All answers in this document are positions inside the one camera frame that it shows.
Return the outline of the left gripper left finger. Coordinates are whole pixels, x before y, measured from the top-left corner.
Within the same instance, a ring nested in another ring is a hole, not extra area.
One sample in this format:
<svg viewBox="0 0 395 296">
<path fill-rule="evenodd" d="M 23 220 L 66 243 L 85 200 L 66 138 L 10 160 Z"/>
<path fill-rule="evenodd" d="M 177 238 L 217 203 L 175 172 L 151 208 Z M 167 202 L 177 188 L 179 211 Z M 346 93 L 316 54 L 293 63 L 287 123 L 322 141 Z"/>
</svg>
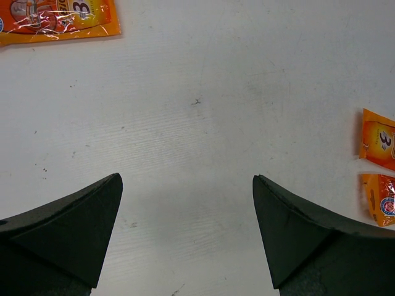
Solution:
<svg viewBox="0 0 395 296">
<path fill-rule="evenodd" d="M 98 286 L 123 192 L 111 174 L 1 220 L 1 295 L 90 295 Z"/>
</svg>

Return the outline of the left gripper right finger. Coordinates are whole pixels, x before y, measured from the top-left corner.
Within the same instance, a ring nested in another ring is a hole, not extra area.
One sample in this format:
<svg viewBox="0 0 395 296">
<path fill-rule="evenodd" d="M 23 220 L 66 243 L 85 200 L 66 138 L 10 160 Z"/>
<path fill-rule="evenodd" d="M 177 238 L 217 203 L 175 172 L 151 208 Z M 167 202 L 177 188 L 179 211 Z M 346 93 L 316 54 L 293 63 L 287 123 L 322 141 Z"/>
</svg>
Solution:
<svg viewBox="0 0 395 296">
<path fill-rule="evenodd" d="M 273 288 L 280 295 L 394 295 L 394 231 L 339 215 L 263 175 L 252 181 Z"/>
</svg>

